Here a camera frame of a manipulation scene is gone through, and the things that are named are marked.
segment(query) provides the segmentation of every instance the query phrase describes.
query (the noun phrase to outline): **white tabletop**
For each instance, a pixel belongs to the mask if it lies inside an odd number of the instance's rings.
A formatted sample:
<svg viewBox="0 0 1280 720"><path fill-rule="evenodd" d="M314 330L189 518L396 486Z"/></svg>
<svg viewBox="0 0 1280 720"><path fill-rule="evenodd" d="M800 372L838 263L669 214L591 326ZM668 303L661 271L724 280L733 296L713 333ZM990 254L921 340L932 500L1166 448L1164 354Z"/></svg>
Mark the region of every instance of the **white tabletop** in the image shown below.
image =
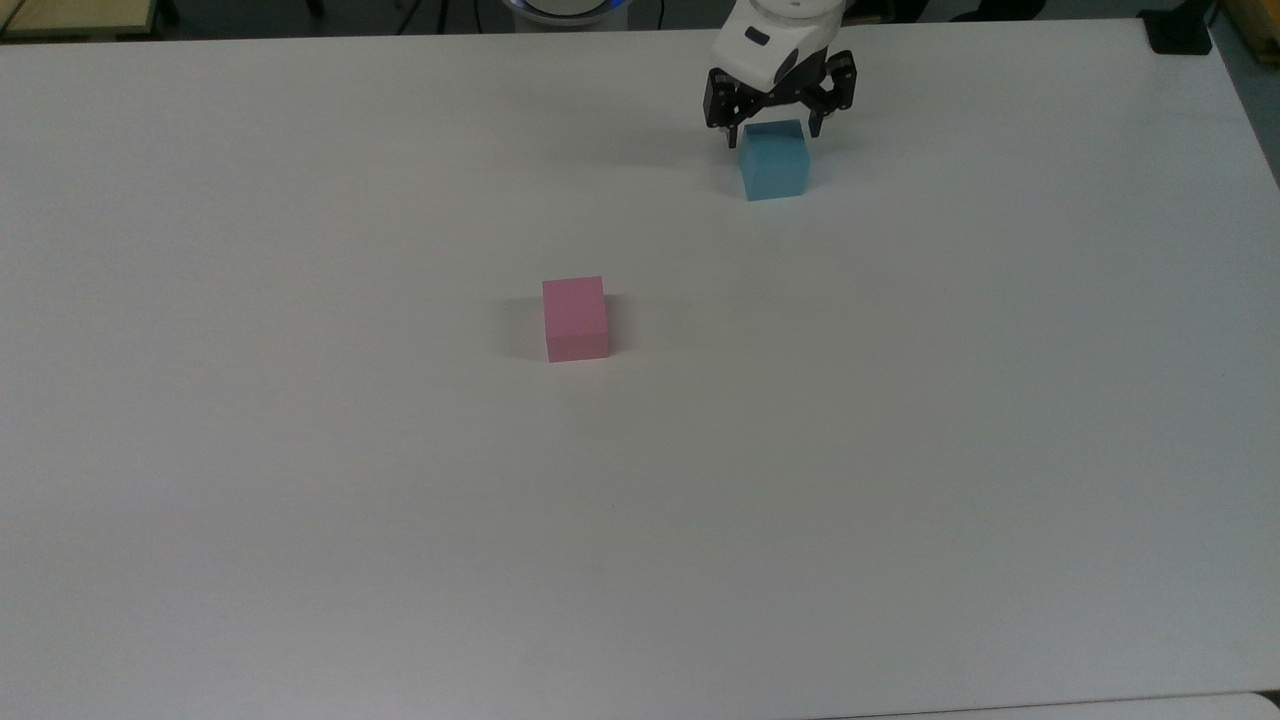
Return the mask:
<svg viewBox="0 0 1280 720"><path fill-rule="evenodd" d="M0 716L771 720L1280 679L1280 192L1138 22L0 47ZM620 352L550 365L539 283Z"/></svg>
<svg viewBox="0 0 1280 720"><path fill-rule="evenodd" d="M1280 720L1257 694L1224 694L931 714L928 720Z"/></svg>

